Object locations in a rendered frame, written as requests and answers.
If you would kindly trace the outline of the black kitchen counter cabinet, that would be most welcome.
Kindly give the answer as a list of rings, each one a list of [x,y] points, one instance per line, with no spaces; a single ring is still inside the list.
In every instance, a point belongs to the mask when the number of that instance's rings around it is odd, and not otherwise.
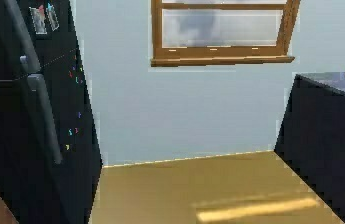
[[[274,152],[345,223],[345,74],[294,77]]]

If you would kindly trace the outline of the black refrigerator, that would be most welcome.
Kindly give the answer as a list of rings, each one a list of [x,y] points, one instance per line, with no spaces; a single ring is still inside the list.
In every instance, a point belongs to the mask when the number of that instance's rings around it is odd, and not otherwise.
[[[55,164],[38,96],[29,88],[24,55],[0,0],[0,196],[19,224],[89,224],[102,159],[77,40],[71,0],[16,0],[44,76],[62,162]],[[51,29],[47,4],[59,28]],[[46,35],[30,8],[42,6]]]

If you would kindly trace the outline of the wooden framed window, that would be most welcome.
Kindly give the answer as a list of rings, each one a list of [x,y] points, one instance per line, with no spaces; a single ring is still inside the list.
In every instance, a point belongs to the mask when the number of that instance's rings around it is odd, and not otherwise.
[[[290,63],[300,2],[151,0],[151,65]]]

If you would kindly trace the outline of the photo fridge magnet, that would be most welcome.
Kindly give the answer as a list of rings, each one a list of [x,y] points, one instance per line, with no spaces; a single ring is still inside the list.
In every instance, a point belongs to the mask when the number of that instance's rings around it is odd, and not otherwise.
[[[47,4],[46,12],[50,22],[51,29],[53,31],[57,30],[59,28],[59,22],[57,19],[55,7],[51,3]]]
[[[31,18],[37,35],[46,35],[45,13],[44,8],[30,8]]]

